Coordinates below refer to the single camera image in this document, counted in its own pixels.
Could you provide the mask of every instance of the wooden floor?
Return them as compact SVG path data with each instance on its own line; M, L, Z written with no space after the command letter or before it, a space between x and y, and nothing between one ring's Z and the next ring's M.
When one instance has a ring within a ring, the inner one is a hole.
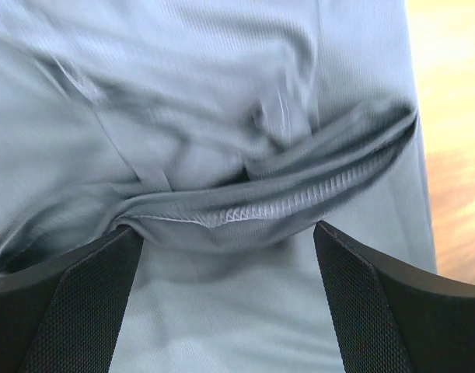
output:
M438 268L475 284L475 1L408 0Z

